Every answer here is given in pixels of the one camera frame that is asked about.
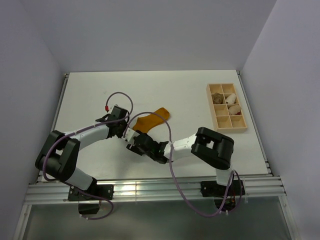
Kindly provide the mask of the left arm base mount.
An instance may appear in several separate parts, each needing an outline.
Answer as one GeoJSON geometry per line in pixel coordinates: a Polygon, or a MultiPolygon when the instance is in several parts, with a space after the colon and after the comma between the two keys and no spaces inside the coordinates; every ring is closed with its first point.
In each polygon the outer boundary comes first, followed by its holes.
{"type": "Polygon", "coordinates": [[[114,209],[114,204],[111,202],[114,194],[114,186],[112,184],[97,184],[90,186],[87,190],[81,190],[75,186],[69,188],[67,200],[69,202],[78,202],[78,213],[82,217],[95,215],[100,210],[103,201],[108,202],[111,210],[107,215],[110,215],[114,209]]]}

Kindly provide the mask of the brown sock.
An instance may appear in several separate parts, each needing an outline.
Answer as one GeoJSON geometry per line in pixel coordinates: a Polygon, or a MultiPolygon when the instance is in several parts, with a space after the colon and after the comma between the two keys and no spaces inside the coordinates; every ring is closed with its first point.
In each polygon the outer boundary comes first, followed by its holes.
{"type": "Polygon", "coordinates": [[[212,101],[215,105],[223,104],[224,96],[221,93],[215,92],[212,95],[212,101]]]}

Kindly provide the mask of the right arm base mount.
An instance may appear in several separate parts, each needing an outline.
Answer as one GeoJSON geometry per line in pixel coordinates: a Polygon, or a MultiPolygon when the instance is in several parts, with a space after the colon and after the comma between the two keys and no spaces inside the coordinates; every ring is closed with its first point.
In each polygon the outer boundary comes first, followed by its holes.
{"type": "MultiPolygon", "coordinates": [[[[213,197],[214,204],[217,208],[220,208],[223,202],[226,186],[217,184],[216,181],[201,181],[200,182],[200,192],[203,197],[213,197]]],[[[245,195],[245,187],[242,180],[233,180],[228,192],[225,203],[222,207],[222,211],[231,211],[233,210],[237,203],[236,197],[245,195]]]]}

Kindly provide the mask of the mustard striped sock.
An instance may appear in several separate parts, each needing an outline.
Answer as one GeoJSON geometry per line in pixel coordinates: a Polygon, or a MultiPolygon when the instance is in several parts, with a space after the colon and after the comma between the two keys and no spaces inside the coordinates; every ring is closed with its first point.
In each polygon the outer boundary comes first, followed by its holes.
{"type": "Polygon", "coordinates": [[[164,123],[164,120],[162,118],[164,118],[165,120],[168,120],[170,118],[169,111],[164,107],[157,109],[154,113],[156,113],[156,115],[149,114],[147,116],[138,117],[132,129],[136,132],[147,134],[151,129],[164,123]]]}

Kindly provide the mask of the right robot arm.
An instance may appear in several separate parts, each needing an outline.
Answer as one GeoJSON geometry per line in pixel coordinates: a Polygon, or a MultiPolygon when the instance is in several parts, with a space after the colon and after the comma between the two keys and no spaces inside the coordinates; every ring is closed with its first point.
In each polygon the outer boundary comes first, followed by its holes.
{"type": "Polygon", "coordinates": [[[230,175],[235,142],[226,135],[200,127],[187,138],[157,142],[148,134],[129,128],[122,138],[128,143],[127,149],[159,164],[194,155],[216,169],[216,189],[220,194],[227,195],[234,188],[230,175]]]}

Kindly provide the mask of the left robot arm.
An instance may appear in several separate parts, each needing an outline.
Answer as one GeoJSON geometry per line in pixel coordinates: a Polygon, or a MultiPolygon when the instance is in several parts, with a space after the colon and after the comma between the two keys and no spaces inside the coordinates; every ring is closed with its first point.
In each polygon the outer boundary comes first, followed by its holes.
{"type": "Polygon", "coordinates": [[[88,127],[71,132],[54,130],[48,135],[37,159],[35,167],[44,170],[43,175],[50,175],[54,180],[70,185],[71,193],[76,192],[86,200],[96,196],[111,200],[113,186],[102,186],[97,180],[76,167],[79,151],[98,141],[121,138],[129,121],[129,111],[115,105],[111,112],[96,120],[88,127]]]}

